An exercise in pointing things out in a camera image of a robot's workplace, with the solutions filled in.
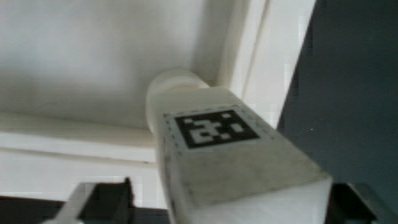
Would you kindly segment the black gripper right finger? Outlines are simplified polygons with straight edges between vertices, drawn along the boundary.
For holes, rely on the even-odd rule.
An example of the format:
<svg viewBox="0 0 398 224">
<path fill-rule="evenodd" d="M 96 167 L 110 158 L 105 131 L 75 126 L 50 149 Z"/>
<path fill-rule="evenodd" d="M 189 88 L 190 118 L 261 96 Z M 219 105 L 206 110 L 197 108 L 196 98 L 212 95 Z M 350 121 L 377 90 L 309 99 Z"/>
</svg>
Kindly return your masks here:
<svg viewBox="0 0 398 224">
<path fill-rule="evenodd" d="M 398 224 L 398 215 L 366 184 L 333 185 L 325 224 Z"/>
</svg>

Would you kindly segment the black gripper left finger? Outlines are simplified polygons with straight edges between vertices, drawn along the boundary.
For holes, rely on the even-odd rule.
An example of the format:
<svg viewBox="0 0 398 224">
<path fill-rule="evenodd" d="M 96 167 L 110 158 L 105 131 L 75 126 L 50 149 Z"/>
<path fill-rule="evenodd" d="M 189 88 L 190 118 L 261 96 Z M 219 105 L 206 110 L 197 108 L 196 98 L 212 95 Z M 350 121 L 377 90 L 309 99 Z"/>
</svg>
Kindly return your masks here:
<svg viewBox="0 0 398 224">
<path fill-rule="evenodd" d="M 130 224 L 134 215 L 132 181 L 82 183 L 59 213 L 41 224 Z"/>
</svg>

